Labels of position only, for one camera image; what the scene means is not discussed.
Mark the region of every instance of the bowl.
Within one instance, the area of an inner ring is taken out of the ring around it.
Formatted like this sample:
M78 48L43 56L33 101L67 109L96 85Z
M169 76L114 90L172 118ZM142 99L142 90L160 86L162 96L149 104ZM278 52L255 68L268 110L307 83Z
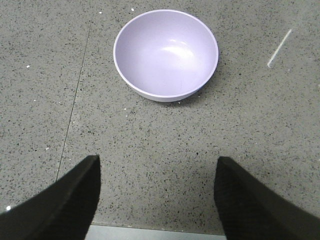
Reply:
M123 80L138 94L158 102L182 100L213 75L218 45L196 17L177 10L136 16L119 32L113 59Z

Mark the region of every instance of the speckled floor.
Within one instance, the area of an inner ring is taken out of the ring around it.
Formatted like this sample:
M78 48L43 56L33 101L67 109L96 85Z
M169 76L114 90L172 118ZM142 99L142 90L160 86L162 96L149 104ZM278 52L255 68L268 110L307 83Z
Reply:
M113 63L121 27L155 9L218 42L215 74L180 102L139 96ZM320 217L319 13L318 0L2 2L0 212L100 154L95 224L219 235L213 181L230 156Z

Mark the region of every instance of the bowl rim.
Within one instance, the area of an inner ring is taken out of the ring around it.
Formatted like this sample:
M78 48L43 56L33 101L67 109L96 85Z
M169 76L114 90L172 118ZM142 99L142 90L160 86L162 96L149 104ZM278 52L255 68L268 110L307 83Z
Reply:
M214 48L215 48L215 51L216 51L216 56L215 56L215 59L214 59L214 63L213 63L213 68L212 68L212 71L209 73L209 75L205 78L204 81L202 81L201 84L197 85L195 88L189 90L189 91L186 91L186 92L183 92L183 93L179 93L179 94L174 94L174 95L160 95L160 94L154 94L154 93L151 93L151 92L148 92L148 91L145 91L145 90L142 90L141 88L135 86L134 84L132 84L121 72L119 66L118 66L118 62L117 62L117 57L116 57L116 48L117 48L117 44L118 44L118 40L119 40L119 37L121 36L122 32L133 22L135 21L136 19L139 19L145 15L148 15L148 14L153 14L153 13L157 13L157 12L174 12L174 13L179 13L179 14L183 14L183 15L186 15L194 20L196 20L197 22L199 22L203 27L204 29L207 30L207 32L209 33L209 35L211 36L212 40L213 40L213 45L214 45ZM189 14L189 13L186 13L186 12L183 12L183 11L179 11L179 10L173 10L173 9L157 9L157 10L152 10L152 11L147 11L147 12L144 12L134 18L132 18L130 21L128 21L122 28L121 30L119 31L118 35L116 36L115 38L115 41L114 41L114 45L113 45L113 61L114 61L114 64L115 64L115 67L116 67L116 70L118 71L118 73L120 74L120 76L122 77L122 79L130 86L132 87L134 90L136 90L137 92L139 93L142 93L144 95L147 95L147 96L151 96L153 98L159 98L159 99L167 99L167 98L178 98L178 97L181 97L181 96L186 96L186 95L190 95L192 93L195 93L196 91L198 91L200 88L202 88L209 80L210 78L213 76L216 68L217 68L217 65L218 65L218 59L219 59L219 48L218 48L218 43L217 43L217 40L215 38L215 36L213 35L213 33L211 32L211 30L207 27L207 25L205 25L201 20L199 20L197 17Z

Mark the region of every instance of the white speck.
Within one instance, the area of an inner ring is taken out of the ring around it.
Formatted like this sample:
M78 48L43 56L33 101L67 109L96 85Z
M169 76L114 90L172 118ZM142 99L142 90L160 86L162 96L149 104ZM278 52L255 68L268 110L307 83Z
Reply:
M291 31L292 31L292 29L290 29L290 30L286 33L286 35L284 36L284 38L283 38L282 41L280 42L280 45L279 45L279 46L277 47L277 49L274 51L272 57L270 58L269 62L267 63L267 66L268 66L269 68L271 68L271 67L270 67L270 64L271 64L272 61L275 59L275 57L276 57L276 55L278 54L280 48L282 47L282 45L283 45L284 42L286 41L287 37L289 37Z

